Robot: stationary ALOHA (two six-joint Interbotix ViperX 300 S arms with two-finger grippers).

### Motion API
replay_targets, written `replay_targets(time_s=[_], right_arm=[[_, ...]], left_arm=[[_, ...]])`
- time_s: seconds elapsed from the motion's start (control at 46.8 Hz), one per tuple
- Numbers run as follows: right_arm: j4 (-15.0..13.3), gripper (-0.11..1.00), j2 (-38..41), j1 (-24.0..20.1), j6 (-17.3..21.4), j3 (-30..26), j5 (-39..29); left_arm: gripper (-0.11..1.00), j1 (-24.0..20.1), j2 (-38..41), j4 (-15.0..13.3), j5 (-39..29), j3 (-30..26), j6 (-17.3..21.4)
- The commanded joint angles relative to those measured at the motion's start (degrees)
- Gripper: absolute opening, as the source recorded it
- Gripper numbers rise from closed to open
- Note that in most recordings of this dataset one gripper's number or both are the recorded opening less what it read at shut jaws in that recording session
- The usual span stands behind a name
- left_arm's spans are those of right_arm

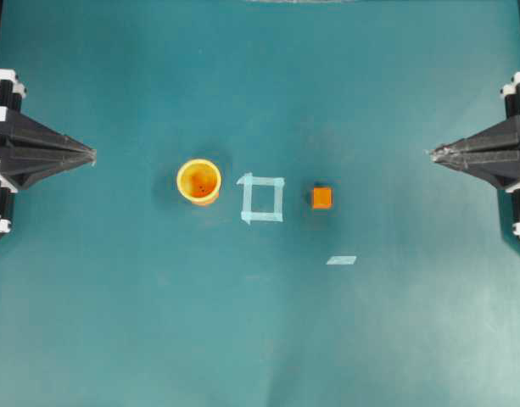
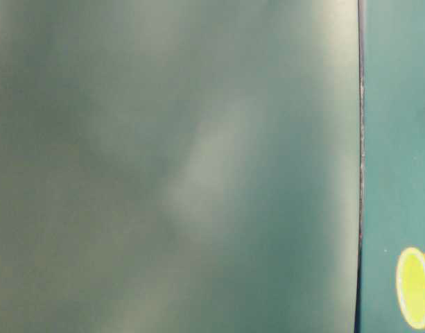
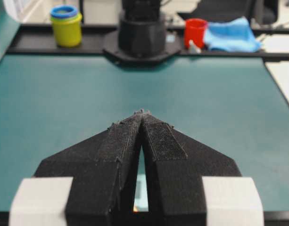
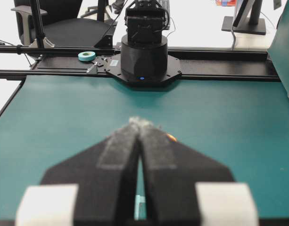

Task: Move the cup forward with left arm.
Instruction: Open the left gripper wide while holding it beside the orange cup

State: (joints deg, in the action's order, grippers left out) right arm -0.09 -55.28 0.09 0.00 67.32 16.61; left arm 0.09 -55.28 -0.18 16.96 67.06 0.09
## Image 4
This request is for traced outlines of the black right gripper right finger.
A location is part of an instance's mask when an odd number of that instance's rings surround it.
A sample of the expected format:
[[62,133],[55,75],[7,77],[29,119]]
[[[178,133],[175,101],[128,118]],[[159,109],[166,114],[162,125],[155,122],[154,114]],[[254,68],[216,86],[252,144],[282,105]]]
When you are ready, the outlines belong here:
[[249,186],[151,122],[138,122],[148,218],[156,226],[257,226]]

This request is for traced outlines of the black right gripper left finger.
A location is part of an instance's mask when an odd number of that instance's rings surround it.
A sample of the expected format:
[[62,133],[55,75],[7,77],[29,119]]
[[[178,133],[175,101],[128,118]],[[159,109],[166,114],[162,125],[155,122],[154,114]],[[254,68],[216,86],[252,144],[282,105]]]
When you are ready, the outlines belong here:
[[139,132],[129,123],[47,169],[39,185],[27,187],[16,225],[125,225],[133,217]]

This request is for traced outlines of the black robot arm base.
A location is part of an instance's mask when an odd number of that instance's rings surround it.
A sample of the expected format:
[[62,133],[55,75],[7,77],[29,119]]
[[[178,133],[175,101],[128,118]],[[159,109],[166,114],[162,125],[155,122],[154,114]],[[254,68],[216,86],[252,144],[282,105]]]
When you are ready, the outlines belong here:
[[160,81],[167,70],[168,11],[156,0],[135,0],[125,11],[127,34],[122,37],[121,71],[127,82]]

